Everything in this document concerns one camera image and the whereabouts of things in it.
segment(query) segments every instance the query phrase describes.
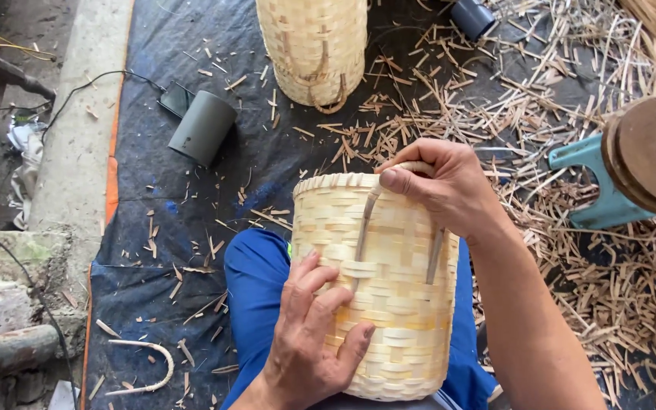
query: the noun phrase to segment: black tarp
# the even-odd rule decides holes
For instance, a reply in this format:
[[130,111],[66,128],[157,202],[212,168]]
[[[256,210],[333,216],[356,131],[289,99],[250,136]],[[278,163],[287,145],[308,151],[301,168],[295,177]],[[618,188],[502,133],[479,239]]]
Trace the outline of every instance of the black tarp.
[[[381,53],[393,56],[400,66],[413,66],[420,57],[408,54],[413,51],[419,36],[432,23],[448,23],[448,13],[437,16],[437,11],[445,3],[427,2],[434,8],[432,13],[416,2],[384,3],[375,5],[369,13],[367,66]],[[543,35],[547,29],[541,24],[537,32]],[[524,35],[513,30],[506,28],[498,32],[511,40],[519,34]],[[205,55],[205,47],[210,49],[212,59]],[[535,41],[528,45],[531,51],[539,51],[541,47]],[[441,50],[435,49],[434,52],[438,54]],[[195,57],[196,61],[185,53]],[[479,52],[461,50],[455,54],[460,63],[474,58],[465,67],[478,73],[473,85],[460,90],[459,100],[482,104],[505,92],[499,82],[489,80],[497,69],[487,59],[475,58],[482,56]],[[222,60],[219,65],[227,73],[211,65],[217,57]],[[105,410],[111,402],[117,409],[176,408],[175,403],[184,396],[184,373],[187,371],[191,384],[189,393],[193,397],[184,399],[186,408],[209,408],[212,394],[221,403],[236,377],[236,373],[211,373],[214,368],[236,363],[236,355],[231,351],[228,314],[224,314],[223,309],[216,314],[210,308],[203,317],[187,325],[182,323],[225,291],[222,272],[225,248],[222,247],[216,259],[208,263],[214,273],[184,272],[184,284],[174,298],[169,299],[177,285],[172,264],[179,268],[204,266],[205,257],[210,254],[209,237],[214,246],[221,241],[229,242],[235,232],[224,228],[215,219],[240,231],[250,228],[243,219],[251,217],[250,209],[274,206],[279,210],[291,210],[291,192],[299,181],[300,170],[307,169],[307,177],[312,176],[316,169],[326,173],[342,172],[340,160],[329,166],[338,149],[338,144],[334,143],[335,134],[315,131],[316,124],[354,124],[358,120],[363,126],[367,121],[383,122],[384,116],[397,113],[385,109],[377,118],[373,113],[356,110],[378,90],[400,101],[394,86],[386,79],[381,79],[374,89],[375,77],[369,77],[368,82],[362,82],[349,97],[345,107],[331,116],[298,104],[290,109],[291,101],[278,89],[277,110],[281,120],[273,130],[267,103],[272,98],[273,89],[277,88],[272,70],[264,88],[259,80],[268,64],[253,1],[134,2],[127,69],[151,78],[161,86],[177,81],[193,92],[207,90],[233,107],[242,108],[216,162],[206,170],[167,148],[178,119],[157,106],[158,90],[141,79],[129,77],[124,81],[115,149],[119,204],[109,221],[101,251],[91,271],[92,314],[86,395],[101,376],[105,376],[105,381],[86,408]],[[505,70],[522,79],[530,76],[534,65],[533,61],[526,62],[514,56],[505,61]],[[199,74],[198,69],[212,71],[214,76]],[[440,84],[444,84],[452,72],[449,64],[442,63],[437,75]],[[225,79],[235,81],[244,74],[247,79],[234,92],[224,90]],[[589,94],[595,93],[596,88],[594,82],[565,81],[558,86],[556,101],[571,106],[586,104]],[[425,92],[421,85],[402,88],[407,99],[418,99]],[[429,109],[436,108],[432,106],[436,102],[433,103],[431,98],[420,104]],[[305,141],[292,127],[310,130],[316,137],[308,137]],[[505,142],[495,139],[488,144],[502,146]],[[502,158],[507,152],[494,154]],[[492,153],[481,153],[483,155],[489,158]],[[370,170],[368,164],[360,161],[350,163],[348,168],[352,172]],[[237,191],[245,186],[247,200],[240,206]],[[151,256],[151,251],[144,249],[148,246],[150,219],[147,213],[150,210],[154,211],[153,226],[159,227],[155,237],[156,258]],[[290,233],[284,228],[267,225],[289,237]],[[155,393],[104,396],[106,392],[123,389],[121,382],[136,387],[157,382],[166,374],[166,364],[155,351],[108,344],[110,336],[95,325],[98,319],[124,339],[137,340],[145,336],[144,341],[169,349],[176,370],[167,386]],[[222,332],[211,341],[219,327],[223,327]],[[188,363],[181,364],[185,356],[178,350],[177,343],[184,338],[196,362],[193,368]],[[157,359],[155,364],[148,361],[148,355]],[[624,408],[641,407],[637,402],[639,397],[638,393],[629,395],[623,401],[628,405]]]

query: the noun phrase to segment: concrete floor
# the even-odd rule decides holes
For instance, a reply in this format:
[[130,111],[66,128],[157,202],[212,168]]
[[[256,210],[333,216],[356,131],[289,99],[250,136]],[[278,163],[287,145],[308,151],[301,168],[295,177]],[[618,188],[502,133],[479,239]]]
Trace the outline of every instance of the concrete floor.
[[[27,47],[36,42],[40,50],[57,55],[56,62],[40,61],[16,50],[4,50],[3,58],[58,91],[55,110],[71,89],[101,72],[123,69],[131,3],[119,0],[0,0],[0,36]],[[57,123],[47,133],[41,173],[33,200],[30,231],[68,235],[65,264],[49,271],[47,303],[70,341],[75,381],[82,379],[82,348],[87,319],[88,266],[100,245],[104,221],[105,184],[111,128],[117,106],[107,109],[120,95],[120,76],[99,79],[97,89],[78,92],[67,104]],[[8,87],[2,105],[15,103],[34,107],[44,100]],[[90,106],[95,120],[85,111]],[[9,179],[21,160],[6,138],[8,115],[0,115],[0,203],[8,203]],[[74,308],[63,297],[74,296]],[[43,377],[20,375],[0,381],[0,408],[43,408],[44,393],[34,403],[17,396],[17,382],[44,384],[51,390],[59,378],[67,378],[62,362],[41,370]]]

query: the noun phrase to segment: woven bamboo basket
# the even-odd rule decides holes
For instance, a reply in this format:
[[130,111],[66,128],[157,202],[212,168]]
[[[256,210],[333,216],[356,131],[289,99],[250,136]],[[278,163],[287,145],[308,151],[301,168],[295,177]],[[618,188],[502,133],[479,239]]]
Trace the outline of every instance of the woven bamboo basket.
[[[433,174],[425,163],[401,166]],[[433,226],[419,203],[381,193],[378,175],[313,177],[295,187],[293,198],[293,256],[315,248],[321,265],[341,270],[316,294],[333,286],[355,292],[336,313],[326,348],[336,352],[361,320],[376,325],[345,392],[379,401],[435,393],[447,376],[459,238]]]
[[257,0],[257,17],[287,97],[339,110],[364,73],[366,0]]

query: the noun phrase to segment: basket rim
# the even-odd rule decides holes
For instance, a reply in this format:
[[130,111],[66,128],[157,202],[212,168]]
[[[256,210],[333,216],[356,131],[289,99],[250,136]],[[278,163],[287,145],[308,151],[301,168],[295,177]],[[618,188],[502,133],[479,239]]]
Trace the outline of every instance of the basket rim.
[[[346,179],[340,182],[341,176],[346,175],[348,176]],[[295,188],[292,190],[292,198],[295,200],[295,198],[300,195],[301,193],[307,192],[307,191],[312,191],[315,189],[323,188],[323,181],[327,178],[330,177],[333,179],[331,182],[330,186],[332,188],[341,186],[341,187],[357,187],[361,185],[361,182],[365,179],[374,179],[371,183],[370,186],[367,188],[370,188],[373,186],[373,184],[378,181],[378,174],[377,173],[365,173],[365,172],[341,172],[341,173],[328,173],[325,175],[317,175],[315,177],[310,177],[306,180],[302,180],[297,183]]]

